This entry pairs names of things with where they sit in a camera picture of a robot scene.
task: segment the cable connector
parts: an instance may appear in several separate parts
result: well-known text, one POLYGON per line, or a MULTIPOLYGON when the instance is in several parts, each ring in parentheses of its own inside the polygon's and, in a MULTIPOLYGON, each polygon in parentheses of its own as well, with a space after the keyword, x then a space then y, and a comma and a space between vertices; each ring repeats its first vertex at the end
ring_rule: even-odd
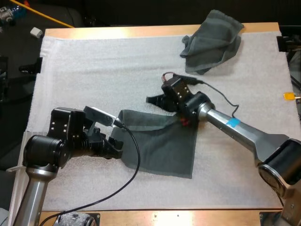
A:
POLYGON ((190 77, 190 76, 179 75, 174 73, 173 77, 180 77, 188 85, 204 84, 202 80, 198 80, 197 78, 190 77))

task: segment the blue tape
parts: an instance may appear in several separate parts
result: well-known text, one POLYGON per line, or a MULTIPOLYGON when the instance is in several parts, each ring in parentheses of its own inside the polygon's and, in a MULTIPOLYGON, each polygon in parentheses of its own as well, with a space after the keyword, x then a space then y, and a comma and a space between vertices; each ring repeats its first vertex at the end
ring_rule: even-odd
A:
POLYGON ((237 118, 231 118, 228 122, 227 125, 230 125, 231 127, 235 128, 238 124, 240 123, 240 120, 237 118))

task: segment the yellow tag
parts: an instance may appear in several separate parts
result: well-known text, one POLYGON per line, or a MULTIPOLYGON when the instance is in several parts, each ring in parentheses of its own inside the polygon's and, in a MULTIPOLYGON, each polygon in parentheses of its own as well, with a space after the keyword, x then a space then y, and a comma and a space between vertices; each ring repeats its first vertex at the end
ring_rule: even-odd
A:
POLYGON ((294 93, 284 93, 284 100, 295 100, 295 94, 294 93))

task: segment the crumpled gray towel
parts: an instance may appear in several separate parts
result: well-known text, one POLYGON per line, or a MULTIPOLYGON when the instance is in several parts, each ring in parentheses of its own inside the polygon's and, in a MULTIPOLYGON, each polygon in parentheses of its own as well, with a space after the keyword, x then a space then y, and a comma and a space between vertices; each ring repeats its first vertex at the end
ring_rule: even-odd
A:
MULTIPOLYGON (((141 152, 140 170, 165 176, 192 178, 197 125, 183 126, 179 118, 122 110, 118 118, 132 131, 141 152)), ((121 160, 137 167, 136 147, 130 135, 114 128, 111 137, 123 141, 121 160)))
POLYGON ((186 58, 187 73, 204 74, 234 57, 240 45, 239 31, 244 26, 218 10, 211 10, 200 28, 182 42, 185 49, 180 54, 186 58))

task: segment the wooden table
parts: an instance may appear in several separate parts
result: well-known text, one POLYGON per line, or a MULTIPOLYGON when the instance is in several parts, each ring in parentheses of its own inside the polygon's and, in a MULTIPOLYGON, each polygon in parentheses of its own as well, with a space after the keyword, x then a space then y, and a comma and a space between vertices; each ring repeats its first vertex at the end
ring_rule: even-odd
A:
MULTIPOLYGON (((279 31, 278 23, 249 23, 244 25, 245 28, 241 32, 279 31)), ((45 35, 64 39, 121 39, 193 34, 198 28, 199 25, 63 28, 47 29, 45 35)), ((100 214, 101 226, 259 226, 259 212, 261 211, 279 210, 129 210, 95 212, 100 214)), ((55 213, 43 212, 41 221, 55 213)), ((49 220, 45 225, 52 226, 54 221, 55 219, 49 220)))

